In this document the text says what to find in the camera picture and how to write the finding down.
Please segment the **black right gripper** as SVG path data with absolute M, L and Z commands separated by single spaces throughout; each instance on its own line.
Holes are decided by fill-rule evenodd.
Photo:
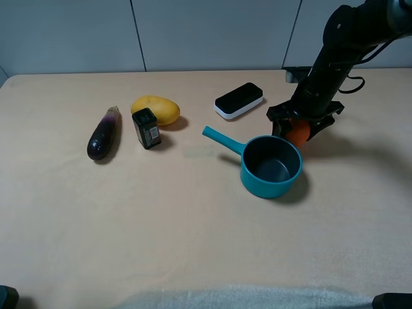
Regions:
M 272 136 L 286 138 L 286 135 L 293 130 L 292 119 L 308 121 L 310 134 L 306 139 L 308 142 L 323 129 L 333 125 L 334 114 L 340 115 L 344 106 L 339 101 L 331 101 L 324 111 L 305 111 L 302 107 L 296 106 L 291 100 L 287 100 L 276 106 L 269 107 L 267 117 L 272 123 Z

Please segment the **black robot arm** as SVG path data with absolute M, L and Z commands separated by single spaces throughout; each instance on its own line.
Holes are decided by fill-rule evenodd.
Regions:
M 323 47 L 308 75 L 290 100 L 272 106 L 267 117 L 272 135 L 286 138 L 297 121 L 308 124 L 312 139 L 332 125 L 344 106 L 333 98 L 356 65 L 374 59 L 393 41 L 411 35 L 411 1 L 365 1 L 358 7 L 342 5 L 330 16 Z

